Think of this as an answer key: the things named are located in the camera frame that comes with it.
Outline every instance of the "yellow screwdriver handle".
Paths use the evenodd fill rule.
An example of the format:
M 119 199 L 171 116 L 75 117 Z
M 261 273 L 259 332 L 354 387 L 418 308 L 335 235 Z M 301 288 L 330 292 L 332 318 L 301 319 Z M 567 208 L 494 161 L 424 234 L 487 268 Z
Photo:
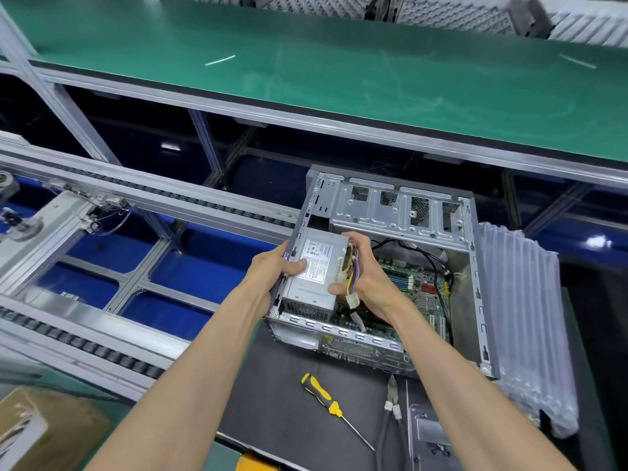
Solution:
M 330 414 L 342 418 L 342 411 L 337 401 L 332 400 L 332 396 L 320 386 L 318 380 L 311 374 L 305 374 L 301 379 L 301 384 L 308 392 L 317 398 L 321 405 L 323 405 Z

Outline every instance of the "cardboard box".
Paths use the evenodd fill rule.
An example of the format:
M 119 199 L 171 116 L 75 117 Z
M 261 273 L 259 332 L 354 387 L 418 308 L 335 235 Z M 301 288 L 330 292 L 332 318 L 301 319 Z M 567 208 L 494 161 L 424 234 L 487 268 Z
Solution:
M 16 388 L 0 402 L 0 471 L 74 471 L 110 427 L 86 398 Z

